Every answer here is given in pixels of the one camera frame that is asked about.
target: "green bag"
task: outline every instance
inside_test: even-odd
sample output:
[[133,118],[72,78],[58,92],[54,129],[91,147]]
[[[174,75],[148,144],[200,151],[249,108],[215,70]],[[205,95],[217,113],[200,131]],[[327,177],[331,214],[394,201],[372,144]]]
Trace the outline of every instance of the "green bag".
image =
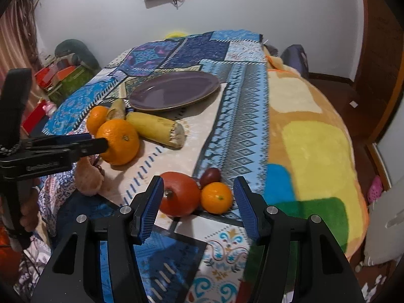
[[90,70],[83,66],[78,66],[48,94],[50,101],[59,107],[63,101],[91,80],[92,77],[93,75]]

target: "blanket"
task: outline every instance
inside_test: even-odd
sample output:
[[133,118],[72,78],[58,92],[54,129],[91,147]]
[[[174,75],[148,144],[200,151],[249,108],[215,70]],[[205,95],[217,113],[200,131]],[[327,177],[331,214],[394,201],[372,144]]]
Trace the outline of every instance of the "blanket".
[[[210,166],[232,187],[243,175],[251,189],[289,215],[324,218],[350,257],[363,240],[367,213],[356,179],[352,145],[339,115],[297,71],[262,50],[262,36],[215,31],[146,43],[125,51],[70,96],[45,126],[46,134],[86,132],[92,106],[126,99],[140,83],[172,71],[217,76],[221,90],[209,99],[161,114],[181,122],[181,150],[144,141],[122,169],[101,161],[100,194],[84,197],[73,170],[47,177],[40,211],[57,243],[79,214],[110,215],[142,192],[154,174],[175,170],[199,178]],[[113,302],[106,242],[100,245],[104,300]],[[234,302],[251,287],[261,256],[251,254],[237,204],[221,216],[198,209],[187,218],[158,214],[151,238],[135,246],[151,302]]]

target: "red fruit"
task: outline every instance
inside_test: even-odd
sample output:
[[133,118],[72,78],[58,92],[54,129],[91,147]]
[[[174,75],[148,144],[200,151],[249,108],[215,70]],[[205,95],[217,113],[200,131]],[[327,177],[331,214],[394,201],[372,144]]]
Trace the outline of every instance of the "red fruit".
[[210,167],[203,172],[201,179],[199,180],[199,184],[201,185],[202,188],[207,186],[209,183],[212,182],[220,182],[220,179],[222,178],[222,174],[220,173],[220,170],[215,167]]
[[164,181],[160,211],[174,217],[190,215],[199,206],[201,198],[195,180],[179,172],[165,172],[160,176]]

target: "peeled banana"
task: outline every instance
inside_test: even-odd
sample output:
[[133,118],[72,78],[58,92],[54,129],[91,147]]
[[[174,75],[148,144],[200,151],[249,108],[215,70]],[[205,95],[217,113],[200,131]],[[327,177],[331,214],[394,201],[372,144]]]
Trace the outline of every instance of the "peeled banana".
[[126,116],[140,136],[167,146],[181,148],[185,142],[184,128],[181,124],[167,118],[131,112]]

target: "ceramic plate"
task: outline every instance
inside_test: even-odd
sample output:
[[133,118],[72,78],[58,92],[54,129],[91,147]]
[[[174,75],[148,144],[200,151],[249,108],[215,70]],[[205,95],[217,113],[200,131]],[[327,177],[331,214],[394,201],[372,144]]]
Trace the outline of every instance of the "ceramic plate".
[[138,85],[129,102],[140,111],[166,111],[200,101],[219,87],[219,79],[206,72],[170,72]]

